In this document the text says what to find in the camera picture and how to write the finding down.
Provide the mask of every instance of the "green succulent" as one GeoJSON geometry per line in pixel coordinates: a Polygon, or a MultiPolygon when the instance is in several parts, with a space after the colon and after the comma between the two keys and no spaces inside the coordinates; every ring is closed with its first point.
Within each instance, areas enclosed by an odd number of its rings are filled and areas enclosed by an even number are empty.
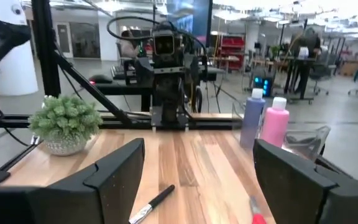
{"type": "Polygon", "coordinates": [[[29,119],[30,130],[51,141],[89,140],[103,122],[94,103],[77,96],[47,97],[44,107],[29,119]]]}

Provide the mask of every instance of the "potted plant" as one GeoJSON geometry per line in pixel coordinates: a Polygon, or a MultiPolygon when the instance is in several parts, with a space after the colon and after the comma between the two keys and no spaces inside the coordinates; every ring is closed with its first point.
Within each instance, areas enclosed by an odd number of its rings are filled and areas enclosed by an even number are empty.
{"type": "Polygon", "coordinates": [[[95,104],[77,96],[46,97],[42,109],[29,119],[30,130],[44,139],[50,153],[68,156],[84,149],[103,122],[95,104]]]}
{"type": "Polygon", "coordinates": [[[278,54],[279,54],[279,52],[280,52],[280,46],[279,46],[279,45],[272,46],[272,47],[270,48],[270,50],[272,51],[272,56],[273,56],[273,58],[276,58],[276,57],[278,57],[278,54]]]}

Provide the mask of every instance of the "white bottle cap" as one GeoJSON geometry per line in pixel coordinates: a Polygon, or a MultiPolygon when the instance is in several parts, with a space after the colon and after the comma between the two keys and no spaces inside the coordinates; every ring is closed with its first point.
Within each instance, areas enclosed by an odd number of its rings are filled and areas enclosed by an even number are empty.
{"type": "Polygon", "coordinates": [[[261,88],[253,88],[251,97],[253,99],[262,99],[262,96],[264,95],[264,90],[261,88]]]}
{"type": "Polygon", "coordinates": [[[273,99],[272,108],[276,110],[285,110],[285,106],[287,105],[287,99],[282,97],[275,97],[273,99]]]}

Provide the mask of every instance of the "blue bottle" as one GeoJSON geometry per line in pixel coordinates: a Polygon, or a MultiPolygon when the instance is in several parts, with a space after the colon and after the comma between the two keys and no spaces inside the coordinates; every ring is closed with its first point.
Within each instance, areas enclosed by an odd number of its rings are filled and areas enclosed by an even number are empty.
{"type": "Polygon", "coordinates": [[[254,88],[251,97],[247,99],[240,135],[240,145],[246,149],[253,148],[256,134],[259,130],[260,120],[266,103],[262,99],[263,92],[263,89],[254,88]]]}

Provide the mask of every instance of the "marker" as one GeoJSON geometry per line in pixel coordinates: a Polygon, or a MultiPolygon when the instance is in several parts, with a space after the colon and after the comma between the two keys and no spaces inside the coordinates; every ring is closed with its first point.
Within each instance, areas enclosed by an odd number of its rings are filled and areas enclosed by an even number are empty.
{"type": "Polygon", "coordinates": [[[251,206],[252,211],[252,224],[267,224],[260,208],[258,207],[258,203],[256,202],[256,198],[251,196],[249,198],[249,204],[251,206]]]}
{"type": "Polygon", "coordinates": [[[129,224],[138,224],[146,216],[152,212],[152,210],[159,205],[173,190],[175,189],[174,185],[169,186],[163,192],[158,194],[153,200],[151,200],[146,206],[144,206],[139,212],[137,212],[131,219],[129,219],[129,224]]]}

